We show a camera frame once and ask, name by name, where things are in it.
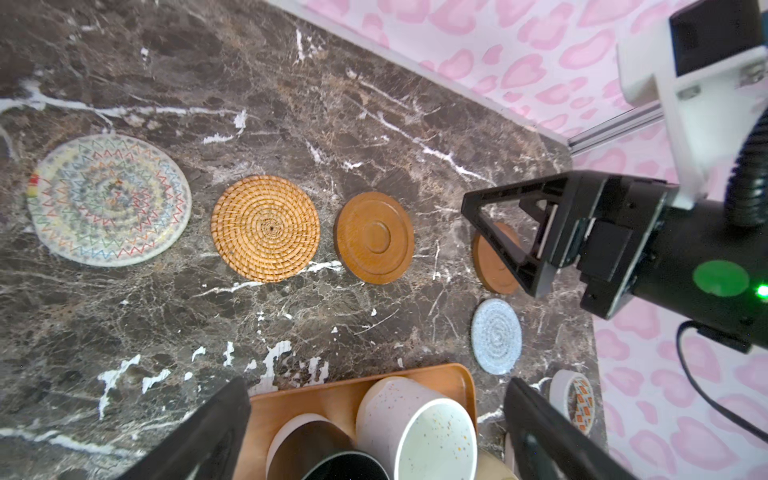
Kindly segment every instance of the colorful woven coaster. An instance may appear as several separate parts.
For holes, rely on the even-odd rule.
[[[124,266],[179,238],[192,197],[184,173],[156,147],[101,134],[48,154],[29,180],[27,205],[51,252],[86,265]]]
[[[283,178],[258,175],[224,191],[210,232],[221,258],[240,275],[279,282],[315,256],[320,220],[303,190]]]

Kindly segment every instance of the coaster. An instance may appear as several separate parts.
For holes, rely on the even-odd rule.
[[[515,230],[506,223],[494,223],[504,235],[520,246],[520,239]],[[475,272],[488,290],[503,295],[514,293],[520,284],[509,271],[501,257],[493,250],[491,244],[479,232],[472,242],[472,257],[475,259]]]
[[[481,303],[472,317],[472,350],[488,373],[509,373],[523,347],[520,322],[504,300],[491,298]]]
[[[388,195],[366,192],[350,200],[334,227],[336,252],[358,278],[383,285],[404,274],[413,259],[413,226]]]
[[[125,266],[179,238],[192,197],[184,173],[155,146],[100,134],[48,154],[29,179],[27,205],[51,252],[86,265]]]
[[[284,178],[257,175],[224,191],[210,232],[221,258],[240,275],[280,282],[315,256],[320,220],[303,190]]]

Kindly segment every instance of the pink heart pattern wallpaper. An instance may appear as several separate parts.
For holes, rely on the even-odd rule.
[[[504,109],[573,137],[631,107],[616,43],[692,0],[297,0]]]
[[[768,80],[745,91],[768,106]],[[677,182],[669,138],[659,122],[574,157],[575,168]],[[710,173],[722,200],[733,160]],[[609,452],[638,478],[765,480],[768,444],[709,407],[685,378],[674,338],[685,319],[640,299],[610,322],[594,318]],[[768,351],[737,353],[693,331],[683,351],[702,389],[726,408],[768,429]]]

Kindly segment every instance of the marble countertop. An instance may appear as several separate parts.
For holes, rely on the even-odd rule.
[[[541,379],[576,369],[599,391],[573,269],[547,298],[503,297],[523,326],[511,374],[483,372],[468,341],[496,295],[475,275],[462,196],[567,170],[562,145],[260,2],[12,2],[0,31],[1,477],[114,478],[240,375],[260,393],[460,362],[496,455],[512,376],[546,392]],[[73,263],[31,225],[37,162],[103,131],[157,145],[190,184],[187,229],[146,263]],[[251,174],[298,184],[319,213],[313,263],[281,283],[249,283],[211,240],[217,198]],[[339,210],[370,190],[415,230],[412,265],[385,286],[333,249]],[[492,214],[532,238],[521,211]],[[602,416],[590,437],[604,445]]]

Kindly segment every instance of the patterned tape roll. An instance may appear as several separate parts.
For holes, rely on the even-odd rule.
[[[575,411],[571,417],[568,402],[571,400],[571,388],[575,390]],[[558,412],[585,435],[592,428],[594,420],[594,393],[587,377],[579,372],[560,370],[552,378],[549,386],[549,402]]]

